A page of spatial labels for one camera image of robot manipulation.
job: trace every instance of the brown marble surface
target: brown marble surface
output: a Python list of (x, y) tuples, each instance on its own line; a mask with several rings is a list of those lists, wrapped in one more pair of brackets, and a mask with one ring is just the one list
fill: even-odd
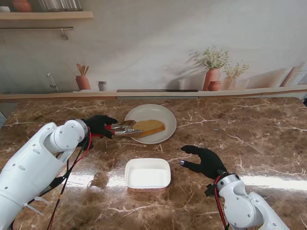
[[(130, 138), (95, 138), (94, 148), (74, 169), (56, 213), (53, 230), (221, 230), (214, 198), (204, 194), (212, 180), (179, 165), (199, 162), (180, 150), (186, 144), (215, 151), (248, 191), (263, 196), (292, 230), (307, 229), (307, 109), (295, 98), (199, 100), (91, 100), (22, 103), (0, 130), (0, 168), (45, 123), (108, 114), (123, 120), (141, 104), (161, 104), (177, 118), (167, 141), (143, 145)], [(169, 162), (164, 192), (131, 192), (124, 183), (134, 158)], [(34, 202), (45, 215), (25, 208), (16, 230), (44, 230), (58, 198), (55, 189)]]

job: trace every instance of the white plastic container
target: white plastic container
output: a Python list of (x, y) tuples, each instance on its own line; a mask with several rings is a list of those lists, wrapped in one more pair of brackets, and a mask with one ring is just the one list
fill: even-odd
[(133, 159), (126, 165), (125, 182), (134, 190), (162, 190), (171, 182), (171, 170), (168, 162), (163, 159)]

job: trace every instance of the bread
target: bread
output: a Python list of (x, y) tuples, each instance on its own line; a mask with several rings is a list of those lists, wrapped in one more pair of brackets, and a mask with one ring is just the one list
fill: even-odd
[(143, 138), (165, 130), (163, 122), (157, 120), (139, 121), (132, 128), (142, 130), (135, 138)]

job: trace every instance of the black glove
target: black glove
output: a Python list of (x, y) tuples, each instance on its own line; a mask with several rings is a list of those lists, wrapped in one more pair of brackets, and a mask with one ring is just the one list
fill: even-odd
[[(95, 115), (87, 120), (83, 120), (89, 126), (92, 134), (102, 134), (103, 136), (112, 139), (112, 133), (106, 130), (105, 125), (116, 124), (118, 121), (106, 115)], [(89, 138), (85, 137), (83, 141), (78, 144), (78, 147), (84, 146), (83, 150), (87, 150)]]
[(181, 164), (183, 167), (197, 173), (202, 173), (211, 179), (215, 179), (220, 175), (218, 173), (219, 170), (227, 172), (227, 169), (225, 168), (221, 159), (209, 149), (202, 149), (193, 145), (185, 145), (181, 148), (181, 150), (188, 154), (197, 154), (201, 159), (200, 164), (183, 161), (184, 163)]

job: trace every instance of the wall shelf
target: wall shelf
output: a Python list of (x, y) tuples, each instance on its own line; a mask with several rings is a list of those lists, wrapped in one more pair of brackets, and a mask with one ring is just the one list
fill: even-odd
[(17, 13), (0, 12), (0, 20), (63, 20), (63, 19), (91, 19), (94, 18), (93, 12), (46, 12), (46, 13)]

